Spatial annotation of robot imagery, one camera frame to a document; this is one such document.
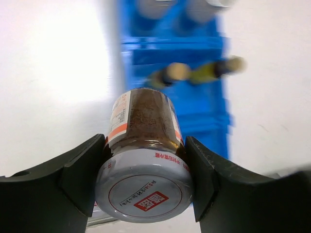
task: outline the blue tray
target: blue tray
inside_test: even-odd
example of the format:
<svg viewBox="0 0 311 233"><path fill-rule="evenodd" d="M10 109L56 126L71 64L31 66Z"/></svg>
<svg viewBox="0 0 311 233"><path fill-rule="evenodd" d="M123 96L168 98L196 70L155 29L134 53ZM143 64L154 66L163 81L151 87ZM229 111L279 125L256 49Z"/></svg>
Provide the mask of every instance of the blue tray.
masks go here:
<svg viewBox="0 0 311 233"><path fill-rule="evenodd" d="M227 43L217 30L219 18L197 28L190 36L177 36L172 25L184 9L185 0L180 0L158 22L152 35L139 36L132 30L136 14L134 0L120 1L121 49L127 90L148 86L147 77L172 62L186 63L195 69L221 59ZM186 136L194 136L210 150L228 158L226 136L230 115L226 111L223 81L202 85L179 82L162 92L175 106L184 140Z"/></svg>
<svg viewBox="0 0 311 233"><path fill-rule="evenodd" d="M123 43L205 43L209 37L219 37L219 17L215 17L208 24L196 28L188 36L178 36L173 27L183 12L186 1L179 0L168 13L156 24L152 33L142 36L135 30L137 11L134 0L120 0L120 27Z"/></svg>

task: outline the blurred bottle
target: blurred bottle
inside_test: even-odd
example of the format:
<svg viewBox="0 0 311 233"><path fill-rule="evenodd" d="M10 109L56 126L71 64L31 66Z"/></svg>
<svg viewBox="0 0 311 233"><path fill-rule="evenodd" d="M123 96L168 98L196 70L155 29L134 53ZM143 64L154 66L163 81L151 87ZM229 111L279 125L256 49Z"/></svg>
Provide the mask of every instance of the blurred bottle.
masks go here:
<svg viewBox="0 0 311 233"><path fill-rule="evenodd" d="M151 88L161 90L178 81L188 79L189 75L190 67L188 65L174 62L163 70L153 72L148 77L148 84Z"/></svg>
<svg viewBox="0 0 311 233"><path fill-rule="evenodd" d="M132 25L134 33L140 36L150 35L157 22L175 3L176 0L136 0Z"/></svg>
<svg viewBox="0 0 311 233"><path fill-rule="evenodd" d="M220 79L224 74L242 72L244 69L244 59L233 56L225 61L217 61L200 66L191 72L189 81L192 84L208 83Z"/></svg>
<svg viewBox="0 0 311 233"><path fill-rule="evenodd" d="M188 0L185 9L180 14L175 32L187 36L195 28L208 23L216 13L230 8L235 0Z"/></svg>

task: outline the white jar lid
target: white jar lid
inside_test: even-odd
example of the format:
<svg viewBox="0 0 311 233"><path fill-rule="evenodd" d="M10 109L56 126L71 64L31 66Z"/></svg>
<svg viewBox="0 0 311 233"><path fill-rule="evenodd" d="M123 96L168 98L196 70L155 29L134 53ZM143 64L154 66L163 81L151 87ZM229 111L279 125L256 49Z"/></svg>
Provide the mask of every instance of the white jar lid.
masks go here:
<svg viewBox="0 0 311 233"><path fill-rule="evenodd" d="M182 213L192 202L189 168L176 155L136 149L106 161L97 177L98 206L117 219L150 223Z"/></svg>

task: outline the glass jar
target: glass jar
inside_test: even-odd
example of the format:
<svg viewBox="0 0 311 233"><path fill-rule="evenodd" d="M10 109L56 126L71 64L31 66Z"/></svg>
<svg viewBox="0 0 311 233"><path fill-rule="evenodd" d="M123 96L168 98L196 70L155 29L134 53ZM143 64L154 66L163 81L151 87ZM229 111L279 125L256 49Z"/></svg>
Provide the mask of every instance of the glass jar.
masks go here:
<svg viewBox="0 0 311 233"><path fill-rule="evenodd" d="M113 106L96 184L96 202L120 220L149 223L174 217L191 203L187 156L171 100L142 88Z"/></svg>

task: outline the brown spice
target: brown spice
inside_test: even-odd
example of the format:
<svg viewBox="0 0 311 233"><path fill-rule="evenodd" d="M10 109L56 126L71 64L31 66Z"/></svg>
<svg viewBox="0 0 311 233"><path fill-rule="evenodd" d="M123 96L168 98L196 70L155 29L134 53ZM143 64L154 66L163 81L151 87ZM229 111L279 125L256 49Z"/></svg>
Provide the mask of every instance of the brown spice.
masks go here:
<svg viewBox="0 0 311 233"><path fill-rule="evenodd" d="M138 148L169 151L186 162L184 145L176 137L170 100L161 92L147 88L131 91L126 133L109 141L107 159Z"/></svg>

